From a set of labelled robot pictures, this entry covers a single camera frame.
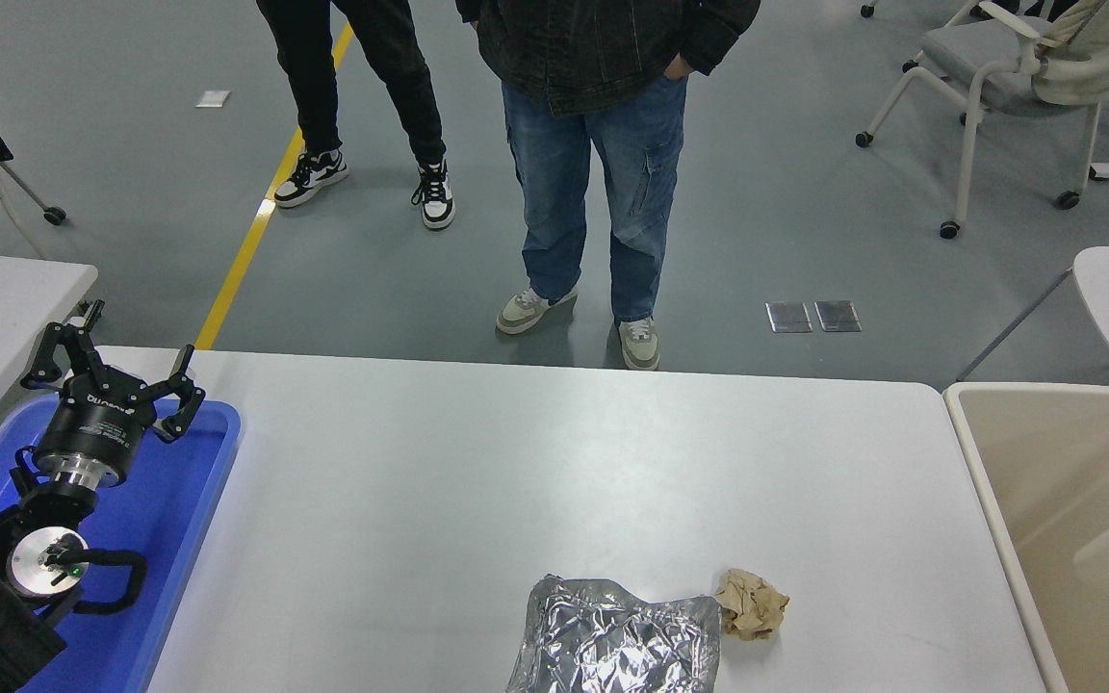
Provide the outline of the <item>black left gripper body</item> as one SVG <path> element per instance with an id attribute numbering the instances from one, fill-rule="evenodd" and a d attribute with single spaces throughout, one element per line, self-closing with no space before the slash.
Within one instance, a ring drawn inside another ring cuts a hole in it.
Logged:
<path id="1" fill-rule="evenodd" d="M 52 420 L 35 444 L 41 473 L 55 473 L 59 461 L 73 455 L 106 465 L 115 475 L 131 471 L 157 409 L 141 398 L 145 383 L 132 374 L 114 374 L 109 383 L 104 391 L 89 374 L 75 374 L 63 385 Z"/>

